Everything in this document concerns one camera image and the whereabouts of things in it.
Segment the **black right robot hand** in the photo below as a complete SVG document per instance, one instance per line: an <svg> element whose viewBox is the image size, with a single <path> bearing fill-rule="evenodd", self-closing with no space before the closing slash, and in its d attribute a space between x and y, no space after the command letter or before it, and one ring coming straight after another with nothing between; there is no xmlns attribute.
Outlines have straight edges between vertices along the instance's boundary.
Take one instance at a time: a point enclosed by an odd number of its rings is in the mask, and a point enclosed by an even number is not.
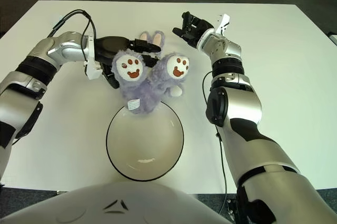
<svg viewBox="0 0 337 224"><path fill-rule="evenodd" d="M183 39L187 44L193 48L197 48L197 44L202 35L208 30L213 29L214 26L204 19L192 15L190 12L182 14L183 23L181 28L174 27L172 32L179 38Z"/></svg>

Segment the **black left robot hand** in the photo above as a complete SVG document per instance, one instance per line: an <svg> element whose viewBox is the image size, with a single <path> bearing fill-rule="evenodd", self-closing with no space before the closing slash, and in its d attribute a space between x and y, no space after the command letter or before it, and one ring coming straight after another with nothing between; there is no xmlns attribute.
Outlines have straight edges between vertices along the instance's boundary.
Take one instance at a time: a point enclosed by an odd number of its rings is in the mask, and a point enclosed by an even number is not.
<svg viewBox="0 0 337 224"><path fill-rule="evenodd" d="M154 67L158 59L147 55L146 53L160 53L161 48L141 39L129 40L120 36L106 36L95 40L95 60L100 63L103 70L103 76L107 82L114 88L120 87L119 82L115 79L111 72L112 61L115 55L120 51L130 49L140 53L143 57L143 62L147 67Z"/></svg>

